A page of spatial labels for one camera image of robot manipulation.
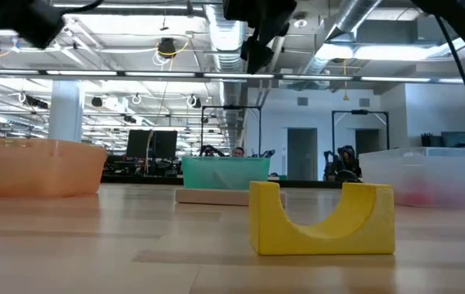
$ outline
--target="metal frame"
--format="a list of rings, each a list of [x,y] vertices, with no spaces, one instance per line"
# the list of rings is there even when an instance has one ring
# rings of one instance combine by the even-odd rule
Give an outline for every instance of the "metal frame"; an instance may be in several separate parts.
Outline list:
[[[336,114],[352,114],[352,115],[368,115],[368,114],[384,114],[385,124],[387,125],[387,149],[390,149],[390,123],[388,111],[369,111],[369,110],[332,110],[332,152],[336,153]]]
[[[257,109],[257,111],[259,112],[259,128],[258,128],[258,139],[259,139],[259,143],[258,143],[258,147],[257,147],[257,153],[258,155],[262,153],[262,107],[261,106],[231,106],[231,105],[228,105],[228,106],[201,106],[201,147],[200,148],[203,148],[203,126],[204,126],[204,123],[203,123],[203,120],[205,118],[205,110],[206,109],[223,109],[225,111],[227,110],[241,110],[241,109],[245,109],[245,112],[246,112],[246,109]]]

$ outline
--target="door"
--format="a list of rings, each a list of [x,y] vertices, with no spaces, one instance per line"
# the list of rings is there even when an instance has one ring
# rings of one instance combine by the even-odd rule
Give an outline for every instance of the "door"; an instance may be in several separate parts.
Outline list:
[[[357,156],[380,150],[379,130],[355,130],[355,151]]]
[[[317,180],[317,129],[288,129],[288,179]]]

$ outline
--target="yellow u-shaped block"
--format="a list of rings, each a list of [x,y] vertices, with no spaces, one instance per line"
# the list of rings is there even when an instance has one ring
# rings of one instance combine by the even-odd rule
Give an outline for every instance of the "yellow u-shaped block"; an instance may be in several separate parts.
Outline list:
[[[389,185],[344,184],[333,214],[295,225],[279,200],[279,185],[250,183],[250,242],[259,255],[392,254],[394,195]]]

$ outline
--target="clear plastic bin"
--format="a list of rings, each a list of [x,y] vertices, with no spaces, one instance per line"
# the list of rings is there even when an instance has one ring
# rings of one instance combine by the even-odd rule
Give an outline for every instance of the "clear plastic bin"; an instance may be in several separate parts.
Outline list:
[[[366,183],[394,187],[396,203],[465,208],[465,149],[409,148],[360,155]]]
[[[183,158],[186,189],[248,190],[251,181],[268,180],[269,158]]]
[[[106,151],[79,143],[0,139],[0,197],[65,197],[97,192]]]

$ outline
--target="ductwork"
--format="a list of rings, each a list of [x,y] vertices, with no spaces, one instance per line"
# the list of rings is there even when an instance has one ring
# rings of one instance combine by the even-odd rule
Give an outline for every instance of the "ductwork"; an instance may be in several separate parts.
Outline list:
[[[382,0],[343,0],[339,9],[337,20],[333,23],[333,27],[325,35],[324,40],[321,40],[321,45],[324,41],[339,37],[342,34],[350,33],[357,29],[364,20],[370,15],[370,12],[379,5]],[[312,57],[301,74],[317,75],[323,72],[330,60]],[[303,89],[298,85],[291,85],[292,89]]]
[[[327,36],[327,40],[350,33],[359,28],[382,0],[343,0],[339,6],[338,20]]]
[[[75,8],[88,4],[88,2],[54,1],[52,5],[57,9]],[[111,16],[195,16],[205,18],[201,5],[187,2],[185,5],[150,5],[144,3],[114,3],[101,4],[90,11],[82,11],[83,15],[111,15]]]
[[[216,70],[219,72],[240,73],[244,71],[244,62],[239,55],[243,44],[244,24],[240,21],[225,19],[220,5],[204,7],[212,49],[216,51],[237,51],[238,54],[214,55]],[[242,83],[220,82],[220,100],[222,105],[237,105],[240,98]],[[225,111],[225,124],[231,145],[236,145],[240,137],[240,126],[237,111]]]

